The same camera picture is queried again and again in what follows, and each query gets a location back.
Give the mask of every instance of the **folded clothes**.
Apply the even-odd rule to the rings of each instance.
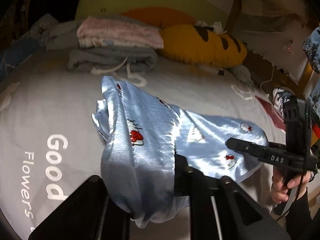
[[[159,29],[156,27],[91,16],[78,28],[77,36],[144,43],[154,49],[163,49],[164,46]]]
[[[135,41],[125,41],[125,40],[119,40],[119,39],[99,38],[99,37],[79,38],[79,44],[81,48],[107,47],[107,46],[139,47],[139,48],[151,47],[146,43],[140,43]]]
[[[57,26],[59,21],[51,14],[46,13],[39,20],[37,20],[30,28],[30,30],[20,37],[20,40],[25,38],[33,38],[37,40],[41,46],[45,46],[47,38],[43,36],[44,33]]]
[[[225,145],[233,137],[267,146],[257,125],[182,110],[112,77],[105,76],[101,86],[104,99],[92,115],[106,144],[101,176],[111,199],[138,227],[165,222],[188,205],[187,197],[173,196],[175,153],[206,176],[226,175],[236,182],[260,167],[256,158]]]
[[[69,54],[67,67],[70,71],[91,72],[94,69],[116,70],[115,67],[129,63],[132,72],[143,72],[152,69],[157,58],[157,53],[150,48],[110,46],[75,49]]]

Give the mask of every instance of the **headboard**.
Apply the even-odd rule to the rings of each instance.
[[[160,27],[202,20],[230,30],[240,12],[241,0],[79,0],[76,19],[124,14]]]

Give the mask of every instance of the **pink folded blanket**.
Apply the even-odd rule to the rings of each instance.
[[[98,37],[145,43],[154,49],[162,49],[163,39],[156,27],[89,16],[77,31],[78,38]]]

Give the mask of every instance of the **satin fabric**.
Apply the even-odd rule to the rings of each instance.
[[[226,175],[236,182],[260,167],[256,158],[225,145],[233,137],[267,146],[257,125],[182,110],[112,77],[103,77],[101,87],[104,99],[92,114],[106,143],[101,176],[111,199],[138,227],[172,219],[188,205],[187,197],[173,197],[175,153],[207,176]]]

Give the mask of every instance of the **white cable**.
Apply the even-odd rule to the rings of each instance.
[[[92,73],[93,75],[101,75],[101,74],[113,73],[114,76],[116,76],[118,79],[120,79],[120,80],[122,80],[122,81],[129,81],[129,80],[123,78],[123,77],[120,77],[120,76],[116,73],[116,71],[117,71],[118,69],[120,69],[120,68],[127,62],[127,60],[128,60],[128,57],[126,57],[126,58],[124,59],[124,61],[123,61],[120,65],[115,66],[115,67],[110,68],[110,69],[96,69],[96,68],[93,68],[93,69],[91,70],[91,73]],[[126,70],[127,70],[127,77],[128,77],[128,79],[138,79],[138,80],[140,80],[140,83],[130,82],[131,84],[133,84],[133,85],[135,85],[135,86],[137,86],[137,87],[139,87],[139,88],[145,87],[145,86],[147,85],[147,81],[146,81],[145,78],[143,78],[142,76],[140,76],[140,75],[137,74],[137,73],[131,73],[130,63],[129,63],[129,62],[127,62]]]
[[[109,68],[109,69],[97,69],[97,68],[92,68],[91,73],[92,73],[93,75],[101,75],[101,74],[108,74],[108,73],[115,72],[115,71],[117,71],[118,69],[120,69],[120,68],[126,63],[127,59],[128,59],[128,57],[126,57],[126,58],[124,59],[124,61],[121,62],[120,65],[115,66],[115,67],[113,67],[113,68]]]
[[[140,80],[139,84],[131,82],[131,84],[137,86],[138,88],[142,88],[142,87],[145,87],[147,85],[147,81],[146,81],[145,78],[143,78],[142,76],[140,76],[137,73],[133,73],[133,74],[131,73],[130,63],[129,62],[127,62],[127,76],[128,76],[128,79],[132,78],[132,79]]]
[[[265,83],[269,83],[269,82],[271,82],[271,81],[272,81],[272,79],[273,79],[273,72],[275,71],[275,67],[276,67],[276,65],[273,65],[271,79],[270,79],[270,80],[267,80],[267,81],[262,82],[262,83],[261,83],[261,85],[260,85],[260,89],[261,89],[261,91],[262,91],[265,95],[266,95],[266,93],[265,93],[265,91],[263,91],[263,89],[262,89],[262,85],[263,85],[263,84],[265,84]]]

